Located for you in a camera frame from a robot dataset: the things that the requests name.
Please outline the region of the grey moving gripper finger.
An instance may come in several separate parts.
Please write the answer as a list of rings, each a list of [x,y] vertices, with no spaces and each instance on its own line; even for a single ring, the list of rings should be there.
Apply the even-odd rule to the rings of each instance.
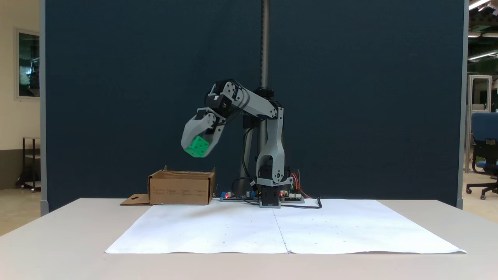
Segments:
[[[225,125],[217,125],[215,128],[207,129],[202,135],[203,140],[206,141],[207,148],[205,148],[204,158],[207,157],[210,152],[215,148],[219,139],[223,133]]]

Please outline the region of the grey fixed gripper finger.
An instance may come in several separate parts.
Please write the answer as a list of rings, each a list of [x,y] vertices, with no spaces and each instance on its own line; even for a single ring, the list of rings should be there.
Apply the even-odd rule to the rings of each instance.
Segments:
[[[187,124],[185,124],[183,135],[181,138],[181,147],[184,151],[205,151],[207,148],[207,143],[203,140],[202,135],[204,135],[207,129],[203,129],[198,126],[195,121],[195,116],[190,119]]]

